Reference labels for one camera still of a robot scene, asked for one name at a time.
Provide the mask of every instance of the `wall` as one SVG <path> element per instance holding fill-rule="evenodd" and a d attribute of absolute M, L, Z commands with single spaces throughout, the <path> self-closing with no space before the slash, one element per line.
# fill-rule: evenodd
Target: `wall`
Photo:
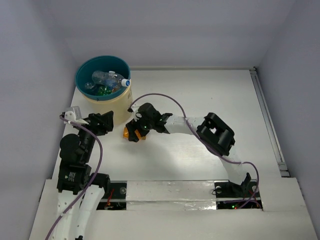
<path fill-rule="evenodd" d="M 44 0 L 77 62 L 257 66 L 295 0 Z"/>
<path fill-rule="evenodd" d="M 292 176 L 320 236 L 320 1 L 297 0 L 258 73 Z"/>
<path fill-rule="evenodd" d="M 0 233 L 29 237 L 45 179 L 52 175 L 70 105 L 75 60 L 24 0 L 0 1 Z"/>

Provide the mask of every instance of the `white bottle cap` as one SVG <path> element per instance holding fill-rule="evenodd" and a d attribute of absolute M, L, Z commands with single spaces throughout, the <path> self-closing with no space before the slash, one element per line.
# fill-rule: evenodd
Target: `white bottle cap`
<path fill-rule="evenodd" d="M 121 80 L 121 85 L 124 86 L 124 87 L 129 87 L 131 84 L 131 81 L 129 79 L 122 79 Z"/>

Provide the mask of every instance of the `gray wall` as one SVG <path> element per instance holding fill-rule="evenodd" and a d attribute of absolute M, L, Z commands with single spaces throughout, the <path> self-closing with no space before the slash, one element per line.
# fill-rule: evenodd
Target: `gray wall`
<path fill-rule="evenodd" d="M 44 2 L 79 64 L 116 55 L 131 67 L 252 67 L 295 0 Z"/>
<path fill-rule="evenodd" d="M 0 1 L 0 239 L 29 237 L 52 175 L 75 61 L 49 18 L 25 0 Z"/>
<path fill-rule="evenodd" d="M 320 1 L 297 0 L 258 68 L 282 152 L 320 237 Z"/>

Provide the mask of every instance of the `bucket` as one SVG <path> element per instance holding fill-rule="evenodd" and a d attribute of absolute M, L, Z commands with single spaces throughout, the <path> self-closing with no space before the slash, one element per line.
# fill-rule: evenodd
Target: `bucket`
<path fill-rule="evenodd" d="M 108 73 L 114 71 L 126 79 L 130 79 L 130 68 L 128 64 L 116 56 L 97 56 L 80 66 L 75 74 L 75 85 L 92 106 L 93 113 L 104 114 L 113 111 L 113 123 L 119 125 L 125 122 L 130 113 L 127 111 L 132 103 L 131 84 L 129 87 L 122 87 L 119 91 L 105 95 L 96 96 L 85 92 L 85 84 L 92 79 L 94 71 Z"/>

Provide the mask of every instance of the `orange object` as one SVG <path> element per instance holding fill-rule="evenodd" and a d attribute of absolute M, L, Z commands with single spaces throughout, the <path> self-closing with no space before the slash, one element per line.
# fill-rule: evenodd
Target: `orange object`
<path fill-rule="evenodd" d="M 138 137 L 139 140 L 146 140 L 147 136 L 141 136 L 140 132 L 138 130 L 135 130 L 134 133 L 136 134 L 136 136 Z M 129 139 L 129 132 L 127 127 L 125 126 L 123 129 L 123 137 L 125 139 Z"/>

